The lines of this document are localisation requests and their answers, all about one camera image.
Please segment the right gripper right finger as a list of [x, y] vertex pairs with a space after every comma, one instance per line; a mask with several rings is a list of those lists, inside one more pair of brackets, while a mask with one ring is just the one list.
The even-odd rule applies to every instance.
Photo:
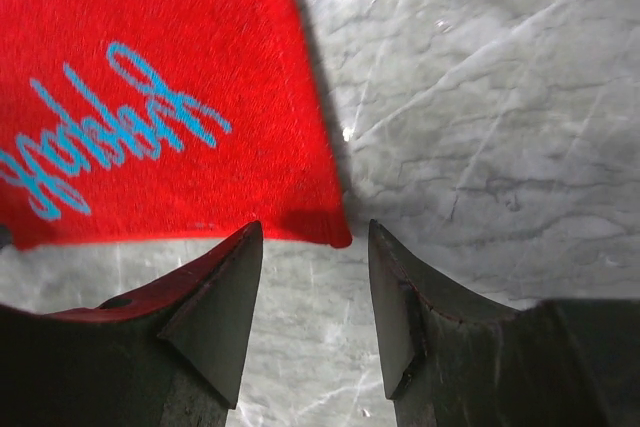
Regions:
[[368, 232], [385, 396], [400, 426], [635, 426], [639, 304], [548, 299], [517, 310]]

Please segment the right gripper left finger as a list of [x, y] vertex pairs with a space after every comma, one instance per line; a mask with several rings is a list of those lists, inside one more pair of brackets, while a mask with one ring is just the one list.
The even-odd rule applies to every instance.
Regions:
[[261, 276], [252, 222], [95, 308], [1, 309], [5, 426], [222, 426], [237, 405]]

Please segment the red and blue cloth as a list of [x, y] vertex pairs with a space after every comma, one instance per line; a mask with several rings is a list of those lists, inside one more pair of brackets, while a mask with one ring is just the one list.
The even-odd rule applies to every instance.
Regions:
[[296, 1], [1, 0], [1, 222], [348, 246]]

